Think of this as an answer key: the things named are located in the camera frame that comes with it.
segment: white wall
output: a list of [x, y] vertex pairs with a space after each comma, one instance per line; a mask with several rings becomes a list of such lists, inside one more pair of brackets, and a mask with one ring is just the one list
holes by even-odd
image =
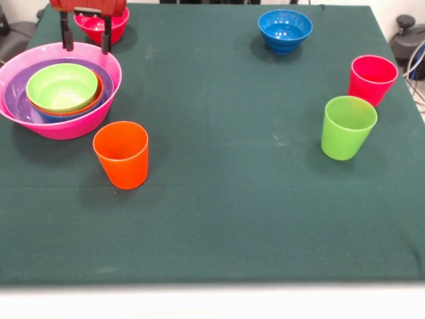
[[[262, 4], [270, 5], [288, 2], [288, 0], [262, 0]], [[299, 0], [298, 3], [308, 4], [308, 0]], [[416, 23], [425, 23], [425, 0], [311, 0], [311, 4], [370, 5], [388, 41], [398, 30], [396, 18], [401, 14], [412, 15]]]
[[[16, 21], [35, 21], [36, 13], [48, 0], [0, 0], [10, 23]], [[158, 3], [159, 0], [128, 0], [129, 3]], [[283, 4], [289, 0], [262, 0], [263, 4]], [[299, 0], [299, 4], [308, 4], [308, 0]], [[413, 15], [417, 23], [425, 23], [425, 0], [311, 0], [311, 4], [326, 5], [370, 5], [387, 40], [395, 32], [395, 19], [407, 13]]]

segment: stacked bowls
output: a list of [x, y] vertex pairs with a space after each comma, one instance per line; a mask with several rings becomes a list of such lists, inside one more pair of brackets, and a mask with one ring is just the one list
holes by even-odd
[[0, 114], [46, 138], [77, 138], [100, 125], [121, 81], [119, 62], [97, 46], [43, 45], [0, 68]]

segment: pink bowl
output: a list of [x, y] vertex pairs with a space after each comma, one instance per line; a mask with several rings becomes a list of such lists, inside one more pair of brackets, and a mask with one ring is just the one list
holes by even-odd
[[[116, 43], [121, 39], [129, 18], [130, 11], [127, 7], [122, 17], [112, 18], [112, 43]], [[75, 15], [74, 21], [94, 42], [98, 44], [102, 42], [102, 33], [105, 30], [105, 22], [103, 19]]]
[[74, 43], [74, 50], [70, 52], [62, 48], [62, 43], [51, 43], [35, 47], [12, 58], [0, 68], [0, 96], [4, 95], [9, 81], [20, 71], [34, 63], [54, 58], [79, 58], [98, 64], [112, 77], [114, 82], [112, 95], [93, 111], [78, 118], [59, 123], [40, 124], [17, 120], [6, 109], [3, 99], [0, 99], [0, 114], [46, 138], [54, 140], [79, 138], [90, 133], [102, 123], [121, 85], [121, 66], [111, 53], [104, 55], [99, 47], [87, 43]]

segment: cup rim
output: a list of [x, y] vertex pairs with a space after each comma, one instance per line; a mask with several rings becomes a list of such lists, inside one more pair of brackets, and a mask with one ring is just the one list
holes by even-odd
[[[385, 62], [389, 63], [396, 71], [396, 75], [394, 76], [394, 78], [392, 78], [389, 81], [386, 82], [375, 82], [375, 81], [371, 81], [371, 80], [367, 80], [366, 78], [363, 78], [360, 74], [358, 74], [356, 72], [356, 70], [354, 69], [354, 64], [357, 60], [361, 59], [361, 58], [367, 58], [367, 57], [372, 57], [372, 58], [379, 58], [381, 60], [384, 60]], [[361, 78], [362, 80], [364, 80], [365, 82], [368, 83], [373, 83], [373, 84], [388, 84], [391, 82], [394, 82], [397, 78], [398, 78], [398, 69], [397, 66], [394, 65], [394, 63], [392, 63], [389, 59], [384, 58], [383, 56], [379, 56], [379, 55], [375, 55], [375, 54], [364, 54], [364, 55], [359, 55], [358, 57], [356, 57], [352, 62], [351, 62], [351, 70], [354, 72], [354, 74], [356, 74], [359, 78]]]
[[[339, 125], [334, 120], [332, 120], [329, 117], [329, 114], [327, 113], [327, 108], [335, 100], [339, 100], [339, 99], [343, 99], [343, 98], [354, 99], [354, 100], [358, 100], [358, 101], [364, 102], [366, 105], [369, 106], [369, 108], [373, 109], [373, 113], [375, 114], [375, 120], [373, 121], [373, 123], [370, 126], [367, 126], [366, 128], [360, 128], [360, 129], [356, 130], [356, 129], [353, 129], [353, 128], [346, 128], [346, 127], [344, 127], [342, 125]], [[331, 121], [332, 124], [338, 126], [339, 128], [342, 128], [343, 130], [347, 130], [347, 131], [350, 131], [350, 132], [363, 132], [363, 131], [371, 130], [376, 125], [376, 123], [378, 122], [378, 112], [377, 112], [377, 109], [374, 108], [373, 105], [371, 103], [367, 102], [366, 100], [363, 100], [362, 98], [358, 98], [356, 96], [351, 96], [351, 95], [336, 96], [336, 97], [330, 99], [328, 101], [328, 103], [326, 104], [326, 107], [325, 107], [325, 116], [326, 116], [326, 118], [329, 121]]]
[[[136, 125], [136, 126], [138, 126], [139, 128], [141, 128], [142, 129], [142, 131], [143, 131], [143, 133], [146, 135], [146, 143], [145, 143], [145, 145], [142, 147], [142, 149], [140, 150], [140, 151], [138, 151], [136, 154], [134, 154], [134, 155], [132, 155], [132, 156], [130, 156], [130, 157], [128, 157], [128, 158], [122, 158], [122, 159], [113, 159], [113, 158], [107, 158], [106, 156], [103, 156], [97, 149], [96, 149], [96, 147], [95, 147], [95, 141], [96, 141], [96, 138], [98, 137], [98, 134], [103, 130], [103, 129], [105, 129], [105, 128], [107, 128], [107, 127], [109, 127], [109, 126], [113, 126], [113, 125], [116, 125], [116, 124], [121, 124], [121, 123], [126, 123], [126, 124], [132, 124], [132, 125]], [[93, 150], [96, 152], [96, 155], [97, 156], [99, 156], [99, 157], [101, 157], [102, 159], [104, 159], [104, 160], [107, 160], [107, 161], [114, 161], [114, 162], [123, 162], [123, 161], [128, 161], [128, 160], [132, 160], [133, 158], [136, 158], [137, 156], [139, 156], [140, 154], [142, 154], [145, 150], [146, 150], [146, 148], [148, 147], [148, 145], [149, 145], [149, 134], [147, 133], [147, 130], [142, 126], [142, 125], [140, 125], [140, 124], [138, 124], [138, 123], [136, 123], [136, 122], [132, 122], [132, 121], [115, 121], [115, 122], [112, 122], [112, 123], [109, 123], [109, 124], [106, 124], [103, 128], [100, 128], [100, 130], [98, 130], [97, 132], [96, 132], [96, 134], [94, 134], [94, 137], [93, 137], [93, 142], [92, 142], [92, 146], [93, 146]]]

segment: black chair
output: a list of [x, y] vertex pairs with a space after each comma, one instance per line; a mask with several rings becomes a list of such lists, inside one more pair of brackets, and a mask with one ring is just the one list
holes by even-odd
[[36, 23], [27, 21], [8, 24], [0, 5], [0, 60], [8, 61], [25, 51], [36, 29]]

